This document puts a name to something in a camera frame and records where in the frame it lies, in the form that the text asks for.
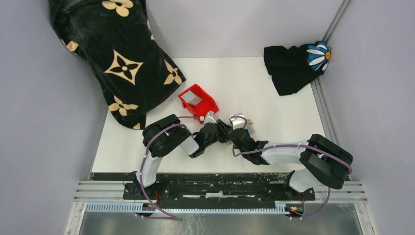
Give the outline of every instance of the white table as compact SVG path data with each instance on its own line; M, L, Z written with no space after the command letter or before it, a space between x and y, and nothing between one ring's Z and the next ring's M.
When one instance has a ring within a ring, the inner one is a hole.
M215 118L228 121L233 114L243 113L253 121L255 140L295 142L323 135L323 126L311 86L297 94L279 96L264 66L262 57L185 58L174 59L187 81L172 96L147 114L151 124L170 114L188 116L177 95L197 83L219 106ZM202 125L184 119L192 132ZM138 170L143 153L142 131L131 130L117 123L108 113L93 164L93 172L131 172ZM164 157L159 172L226 173L287 172L301 169L291 164L257 166L234 157L231 146L215 143L198 158L191 159L179 147Z

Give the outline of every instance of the blue and white daisy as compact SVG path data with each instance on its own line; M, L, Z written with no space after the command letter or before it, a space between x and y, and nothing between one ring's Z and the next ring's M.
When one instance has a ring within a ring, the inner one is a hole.
M330 59L331 48L324 42L319 42L316 46L308 46L308 65L312 70L322 69L325 71Z

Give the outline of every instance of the folded black fabric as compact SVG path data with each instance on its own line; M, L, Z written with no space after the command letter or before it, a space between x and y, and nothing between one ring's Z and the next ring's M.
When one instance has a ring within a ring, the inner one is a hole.
M49 0L53 29L85 59L115 119L145 127L146 113L185 81L150 31L145 0Z
M264 48L264 62L279 95L297 93L322 75L330 59L331 48L324 42L286 49Z

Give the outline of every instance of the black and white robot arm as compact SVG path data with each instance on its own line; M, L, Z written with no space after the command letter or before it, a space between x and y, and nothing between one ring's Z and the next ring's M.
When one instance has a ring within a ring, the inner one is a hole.
M148 187L155 183L157 170L164 156L180 146L191 158L203 154L204 150L215 142L232 141L234 148L245 159L256 165L301 164L305 168L293 171L285 179L286 191L304 192L309 188L325 185L341 189L353 157L321 135L314 134L310 139L294 143L274 143L255 141L248 130L241 126L239 120L231 118L231 125L220 119L205 123L204 127L193 136L186 128L180 126L162 133L160 131L180 123L175 115L170 115L155 122L143 131L144 145L149 149L147 161L137 178L142 174L142 185Z

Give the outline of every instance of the white wall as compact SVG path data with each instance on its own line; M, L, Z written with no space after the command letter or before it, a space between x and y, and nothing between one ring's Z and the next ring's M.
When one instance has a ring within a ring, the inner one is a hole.
M174 58L262 56L321 40L342 0L148 0L151 29Z
M322 77L380 234L414 234L415 1L353 1Z
M108 108L85 61L53 32L46 0L0 7L0 234L62 234Z

